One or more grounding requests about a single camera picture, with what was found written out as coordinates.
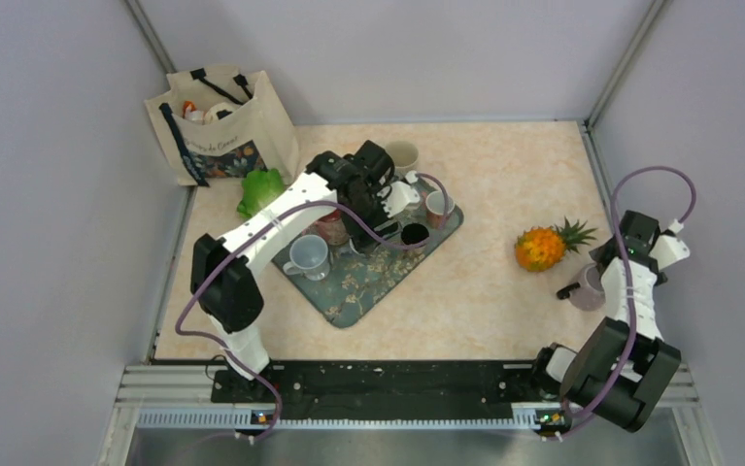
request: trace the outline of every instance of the pineapple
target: pineapple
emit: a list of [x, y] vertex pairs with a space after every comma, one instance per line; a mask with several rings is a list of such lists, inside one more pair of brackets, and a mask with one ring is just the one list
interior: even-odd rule
[[518, 264], [529, 272], [549, 269], [559, 263], [568, 250], [577, 252], [579, 245], [595, 239], [592, 233], [597, 228], [588, 229], [586, 226], [586, 222], [581, 224], [580, 221], [570, 224], [565, 217], [563, 226], [535, 227], [524, 232], [515, 243]]

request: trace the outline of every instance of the tray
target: tray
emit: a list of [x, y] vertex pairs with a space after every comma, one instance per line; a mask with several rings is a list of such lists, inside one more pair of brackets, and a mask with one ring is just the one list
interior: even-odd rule
[[[435, 190], [423, 180], [414, 184], [414, 187], [422, 197]], [[421, 223], [428, 227], [423, 204], [414, 211], [401, 213], [395, 219], [401, 225]], [[349, 245], [330, 247], [332, 270], [325, 279], [313, 282], [300, 275], [286, 277], [326, 321], [338, 328], [351, 327], [403, 282], [462, 224], [463, 211], [455, 206], [443, 230], [429, 227], [429, 243], [420, 255], [378, 246], [367, 256], [360, 256], [352, 252]], [[398, 236], [390, 241], [398, 242]], [[284, 264], [289, 261], [289, 248], [291, 243], [272, 259], [282, 271]]]

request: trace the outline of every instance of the canvas bag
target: canvas bag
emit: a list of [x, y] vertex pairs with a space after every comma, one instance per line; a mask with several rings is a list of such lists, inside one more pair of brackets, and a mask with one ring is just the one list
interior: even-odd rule
[[[300, 153], [287, 111], [264, 71], [241, 75], [213, 65], [166, 75], [170, 90], [146, 101], [154, 133], [182, 185], [208, 186], [209, 178], [243, 178], [277, 168], [285, 183], [297, 176]], [[184, 119], [190, 101], [200, 110], [228, 102], [235, 110], [209, 124]]]

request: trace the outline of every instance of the metal floor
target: metal floor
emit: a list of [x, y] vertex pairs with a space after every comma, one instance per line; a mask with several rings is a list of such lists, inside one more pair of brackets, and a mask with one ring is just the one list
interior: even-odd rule
[[596, 420], [562, 444], [529, 440], [529, 432], [284, 430], [254, 447], [216, 438], [173, 463], [212, 431], [140, 428], [126, 466], [686, 466], [676, 425], [671, 410], [658, 409], [635, 435]]

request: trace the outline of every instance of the metal frame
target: metal frame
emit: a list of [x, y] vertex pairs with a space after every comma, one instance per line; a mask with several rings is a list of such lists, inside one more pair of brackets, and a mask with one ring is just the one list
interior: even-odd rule
[[[175, 65], [166, 48], [160, 42], [149, 18], [144, 12], [139, 0], [121, 0], [132, 14], [144, 40], [153, 56], [165, 73], [174, 73]], [[590, 165], [593, 169], [598, 193], [609, 220], [610, 197], [612, 184], [603, 158], [599, 153], [594, 138], [594, 129], [603, 118], [606, 109], [614, 98], [627, 72], [643, 49], [646, 39], [655, 27], [657, 20], [665, 11], [670, 0], [653, 0], [637, 30], [630, 40], [624, 54], [619, 60], [609, 81], [604, 86], [597, 101], [593, 105], [590, 115], [584, 121], [579, 121], [582, 139], [584, 141]], [[176, 260], [183, 246], [186, 236], [186, 224], [191, 213], [194, 200], [194, 190], [187, 194], [182, 213], [181, 227], [173, 249], [172, 261]], [[156, 326], [152, 332], [152, 344], [147, 354], [151, 360], [156, 349], [157, 336], [165, 314], [168, 291], [174, 281], [174, 267], [166, 273], [163, 298], [157, 315]], [[110, 427], [106, 434], [99, 466], [123, 466], [132, 448], [132, 439], [136, 428], [179, 427], [179, 428], [220, 428], [227, 426], [236, 428], [244, 420], [245, 412], [242, 407], [216, 405], [211, 403], [212, 381], [205, 375], [204, 365], [158, 365], [158, 366], [129, 366], [120, 383], [115, 409], [112, 413]], [[521, 426], [528, 410], [557, 409], [557, 403], [519, 403], [513, 408], [520, 413], [519, 419], [504, 419], [517, 422], [516, 428]], [[697, 391], [689, 368], [682, 365], [672, 380], [670, 387], [662, 396], [658, 409], [672, 410], [679, 437], [684, 447], [689, 464], [716, 465], [723, 464], [716, 446], [715, 437], [709, 423], [700, 407]], [[512, 428], [509, 422], [499, 425], [480, 425], [476, 423], [443, 423], [437, 428]], [[301, 424], [296, 422], [279, 422], [277, 428], [324, 428], [334, 427], [329, 422]], [[413, 428], [411, 425], [396, 425], [379, 423], [369, 425], [363, 423], [344, 423], [341, 428]]]
[[175, 73], [178, 71], [175, 68], [175, 64], [172, 62], [172, 58], [169, 56], [169, 52], [166, 51], [163, 43], [160, 42], [160, 38], [157, 37], [157, 32], [154, 30], [154, 26], [152, 26], [152, 22], [149, 21], [149, 17], [143, 10], [140, 2], [138, 0], [120, 1], [126, 6], [126, 9], [135, 20], [135, 24], [137, 24], [138, 29], [141, 31], [143, 39], [146, 41], [146, 45], [149, 46], [149, 50], [152, 52], [152, 55], [154, 55], [154, 59], [157, 60], [157, 64], [160, 65], [160, 69], [163, 70], [163, 73]]
[[657, 24], [661, 13], [664, 11], [664, 7], [666, 7], [669, 3], [670, 0], [653, 0], [653, 2], [650, 4], [650, 7], [647, 9], [647, 13], [641, 19], [641, 23], [635, 30], [635, 34], [629, 41], [629, 45], [626, 46], [624, 54], [621, 56], [621, 59], [615, 66], [615, 70], [613, 70], [612, 76], [609, 77], [609, 81], [607, 81], [603, 90], [601, 90], [601, 94], [595, 101], [595, 105], [593, 105], [590, 116], [587, 117], [587, 121], [585, 122], [585, 124], [590, 131], [593, 131], [595, 129], [598, 122], [601, 120], [601, 117], [603, 117], [603, 114], [606, 112], [609, 103], [615, 96], [618, 87], [624, 81], [626, 73], [632, 67], [632, 64], [635, 62], [638, 53], [641, 52], [647, 38], [655, 28], [655, 25]]
[[[510, 363], [517, 368], [518, 364]], [[245, 428], [251, 409], [273, 408], [272, 405], [222, 405], [210, 400], [213, 382], [206, 375], [207, 366], [138, 365], [128, 366], [120, 388], [98, 466], [123, 466], [132, 450], [135, 429], [181, 428], [221, 429]], [[624, 375], [634, 377], [631, 369]], [[278, 429], [440, 429], [440, 430], [504, 430], [534, 427], [535, 410], [557, 410], [557, 402], [515, 403], [513, 419], [465, 422], [347, 422], [281, 421]], [[682, 365], [672, 378], [657, 409], [672, 410], [685, 453], [691, 465], [718, 465], [711, 433], [706, 429], [698, 394], [687, 365]]]
[[157, 314], [154, 320], [154, 327], [152, 328], [152, 334], [149, 338], [149, 348], [146, 352], [145, 361], [151, 361], [154, 359], [154, 353], [157, 351], [157, 339], [160, 337], [160, 328], [163, 326], [163, 320], [166, 317], [166, 305], [169, 302], [169, 296], [171, 294], [172, 285], [175, 283], [175, 273], [177, 272], [178, 260], [181, 258], [181, 250], [184, 247], [184, 241], [186, 240], [186, 226], [191, 216], [192, 206], [194, 206], [194, 197], [197, 193], [197, 188], [189, 187], [186, 189], [186, 198], [181, 205], [181, 216], [180, 223], [178, 226], [177, 235], [175, 235], [175, 241], [172, 243], [172, 257], [169, 260], [167, 269], [163, 272], [163, 287], [160, 289], [160, 300], [157, 303]]

